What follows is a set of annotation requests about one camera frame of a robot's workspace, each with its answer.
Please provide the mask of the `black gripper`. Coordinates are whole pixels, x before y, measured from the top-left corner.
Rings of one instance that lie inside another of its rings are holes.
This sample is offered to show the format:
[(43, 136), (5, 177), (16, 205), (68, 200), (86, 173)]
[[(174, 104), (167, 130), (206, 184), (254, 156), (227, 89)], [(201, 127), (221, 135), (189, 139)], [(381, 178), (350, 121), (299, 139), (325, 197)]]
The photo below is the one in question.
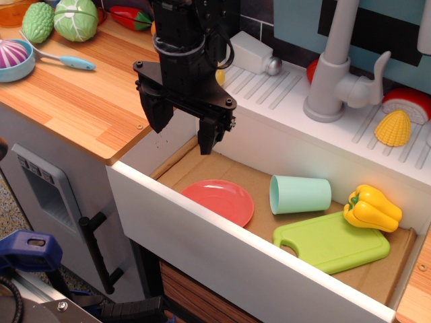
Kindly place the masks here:
[(156, 34), (153, 45), (160, 61), (133, 64), (136, 90), (151, 128), (160, 133), (175, 108), (198, 118), (201, 155), (210, 155), (235, 125), (236, 101), (216, 81), (218, 40), (200, 35), (190, 44), (173, 44)]

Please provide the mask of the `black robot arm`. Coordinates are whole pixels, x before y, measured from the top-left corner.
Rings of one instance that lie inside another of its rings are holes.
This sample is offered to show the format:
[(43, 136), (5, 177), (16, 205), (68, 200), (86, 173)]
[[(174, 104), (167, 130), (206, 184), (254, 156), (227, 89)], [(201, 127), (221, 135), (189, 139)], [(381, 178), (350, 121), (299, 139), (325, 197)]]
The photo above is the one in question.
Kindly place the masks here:
[(178, 108), (199, 119), (201, 154), (209, 155), (235, 125), (236, 100), (216, 79), (234, 60), (231, 37), (240, 30), (239, 1), (152, 1), (157, 63), (133, 69), (141, 105), (159, 133)]

